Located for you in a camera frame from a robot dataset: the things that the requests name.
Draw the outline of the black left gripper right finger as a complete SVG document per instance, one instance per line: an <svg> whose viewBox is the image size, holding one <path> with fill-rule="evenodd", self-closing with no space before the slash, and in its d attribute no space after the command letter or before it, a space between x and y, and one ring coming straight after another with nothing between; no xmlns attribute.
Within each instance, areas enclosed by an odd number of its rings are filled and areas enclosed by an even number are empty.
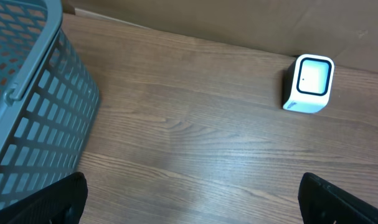
<svg viewBox="0 0 378 224"><path fill-rule="evenodd" d="M298 201L304 224L378 223L378 208L310 172L303 174Z"/></svg>

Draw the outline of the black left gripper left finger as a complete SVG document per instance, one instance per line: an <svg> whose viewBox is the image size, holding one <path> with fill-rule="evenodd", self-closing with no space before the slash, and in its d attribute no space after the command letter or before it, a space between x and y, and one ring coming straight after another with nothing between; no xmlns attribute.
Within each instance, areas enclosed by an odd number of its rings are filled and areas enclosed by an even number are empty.
<svg viewBox="0 0 378 224"><path fill-rule="evenodd" d="M88 197L87 180L74 172L0 210L0 224L78 224Z"/></svg>

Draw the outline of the white barcode scanner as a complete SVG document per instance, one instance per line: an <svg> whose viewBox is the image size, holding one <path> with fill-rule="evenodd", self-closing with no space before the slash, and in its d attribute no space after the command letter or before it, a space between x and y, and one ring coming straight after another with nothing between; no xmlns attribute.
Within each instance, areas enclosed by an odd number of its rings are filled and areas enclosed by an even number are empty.
<svg viewBox="0 0 378 224"><path fill-rule="evenodd" d="M317 113L329 102L334 62L325 56L303 54L289 66L283 78L284 110Z"/></svg>

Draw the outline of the grey plastic mesh basket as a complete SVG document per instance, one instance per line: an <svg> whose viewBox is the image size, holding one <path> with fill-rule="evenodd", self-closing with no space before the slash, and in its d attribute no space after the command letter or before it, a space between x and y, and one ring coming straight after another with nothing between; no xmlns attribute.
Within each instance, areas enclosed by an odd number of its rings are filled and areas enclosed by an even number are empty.
<svg viewBox="0 0 378 224"><path fill-rule="evenodd" d="M0 210L76 170L100 92L56 0L0 0Z"/></svg>

